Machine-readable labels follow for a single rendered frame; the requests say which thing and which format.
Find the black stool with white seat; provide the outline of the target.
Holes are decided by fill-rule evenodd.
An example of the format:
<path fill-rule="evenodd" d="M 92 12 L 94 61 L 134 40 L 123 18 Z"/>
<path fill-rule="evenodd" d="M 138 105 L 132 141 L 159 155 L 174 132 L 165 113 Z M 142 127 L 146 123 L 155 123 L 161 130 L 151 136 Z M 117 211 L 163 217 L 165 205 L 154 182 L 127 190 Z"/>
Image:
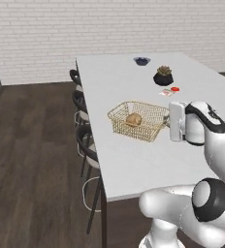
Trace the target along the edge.
<path fill-rule="evenodd" d="M 85 99 L 83 93 L 75 90 L 72 93 L 72 100 L 77 110 L 74 114 L 75 125 L 84 125 L 89 123 L 88 112 L 86 109 Z"/>
<path fill-rule="evenodd" d="M 92 139 L 91 127 L 89 125 L 80 125 L 77 128 L 76 138 L 77 138 L 79 149 L 83 152 L 83 160 L 81 164 L 80 175 L 83 175 L 84 166 L 85 164 L 88 164 L 87 176 L 86 176 L 85 182 L 83 183 L 81 193 L 82 193 L 83 204 L 90 211 L 90 216 L 89 216 L 89 220 L 88 220 L 88 224 L 86 228 L 86 233 L 90 234 L 94 215 L 97 212 L 99 212 L 99 209 L 97 209 L 97 202 L 99 200 L 99 196 L 100 196 L 101 189 L 102 189 L 102 176 L 98 175 L 93 178 L 90 177 L 91 171 L 93 169 L 96 169 L 96 170 L 100 169 L 95 144 L 90 142 Z M 86 204 L 85 196 L 86 196 L 87 189 L 88 189 L 88 183 L 95 179 L 97 179 L 98 182 L 97 182 L 97 186 L 95 190 L 92 207 L 89 208 L 88 205 Z"/>
<path fill-rule="evenodd" d="M 70 74 L 70 77 L 71 77 L 71 80 L 73 83 L 75 83 L 77 86 L 76 86 L 76 89 L 80 92 L 82 92 L 82 87 L 81 87 L 81 81 L 80 81 L 80 75 L 78 73 L 77 70 L 71 70 L 69 72 Z"/>

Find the succulent in black pot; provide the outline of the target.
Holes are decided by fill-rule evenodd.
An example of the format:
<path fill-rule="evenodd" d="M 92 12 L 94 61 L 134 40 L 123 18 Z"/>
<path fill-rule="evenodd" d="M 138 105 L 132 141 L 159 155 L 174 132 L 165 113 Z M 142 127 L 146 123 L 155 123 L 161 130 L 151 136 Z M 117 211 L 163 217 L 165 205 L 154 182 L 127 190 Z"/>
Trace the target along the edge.
<path fill-rule="evenodd" d="M 153 80 L 159 86 L 168 86 L 172 84 L 174 82 L 172 70 L 168 66 L 159 67 Z"/>

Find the dark blue bowl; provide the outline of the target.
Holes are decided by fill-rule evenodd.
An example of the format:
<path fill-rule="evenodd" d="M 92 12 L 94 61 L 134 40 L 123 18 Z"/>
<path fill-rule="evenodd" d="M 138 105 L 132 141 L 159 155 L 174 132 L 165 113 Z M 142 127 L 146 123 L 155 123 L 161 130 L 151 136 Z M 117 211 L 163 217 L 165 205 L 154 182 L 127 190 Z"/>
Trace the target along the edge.
<path fill-rule="evenodd" d="M 147 58 L 147 57 L 135 57 L 134 61 L 139 66 L 146 66 L 150 62 L 150 58 Z"/>

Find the brown bread roll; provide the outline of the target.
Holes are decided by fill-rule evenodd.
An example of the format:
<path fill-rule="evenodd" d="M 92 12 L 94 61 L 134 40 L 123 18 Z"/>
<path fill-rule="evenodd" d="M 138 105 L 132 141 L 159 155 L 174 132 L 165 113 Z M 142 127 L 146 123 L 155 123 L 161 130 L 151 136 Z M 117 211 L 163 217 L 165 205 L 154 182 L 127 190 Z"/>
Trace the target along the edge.
<path fill-rule="evenodd" d="M 140 126 L 142 123 L 142 117 L 138 113 L 131 113 L 126 117 L 126 124 L 131 127 Z"/>

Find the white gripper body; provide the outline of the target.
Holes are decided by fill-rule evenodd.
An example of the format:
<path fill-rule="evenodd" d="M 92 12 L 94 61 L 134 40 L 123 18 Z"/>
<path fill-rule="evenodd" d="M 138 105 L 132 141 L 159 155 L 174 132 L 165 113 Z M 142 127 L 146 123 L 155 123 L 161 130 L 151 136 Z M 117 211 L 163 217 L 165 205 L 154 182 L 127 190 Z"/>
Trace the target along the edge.
<path fill-rule="evenodd" d="M 169 103 L 170 139 L 183 141 L 185 135 L 185 103 Z"/>

